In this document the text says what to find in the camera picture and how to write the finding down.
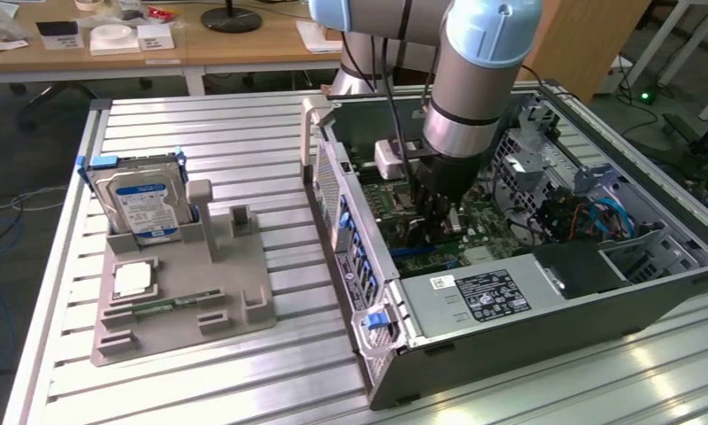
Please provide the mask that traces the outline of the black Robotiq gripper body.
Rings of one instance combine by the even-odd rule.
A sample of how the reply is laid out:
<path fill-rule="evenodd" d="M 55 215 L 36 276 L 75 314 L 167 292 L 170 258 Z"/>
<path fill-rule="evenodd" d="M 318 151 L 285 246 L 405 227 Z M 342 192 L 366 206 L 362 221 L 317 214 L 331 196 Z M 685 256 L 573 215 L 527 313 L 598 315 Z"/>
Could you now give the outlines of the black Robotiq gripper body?
<path fill-rule="evenodd" d="M 443 199 L 458 204 L 477 179 L 482 155 L 454 158 L 435 154 L 419 158 L 415 166 L 415 201 L 425 205 L 429 199 Z"/>

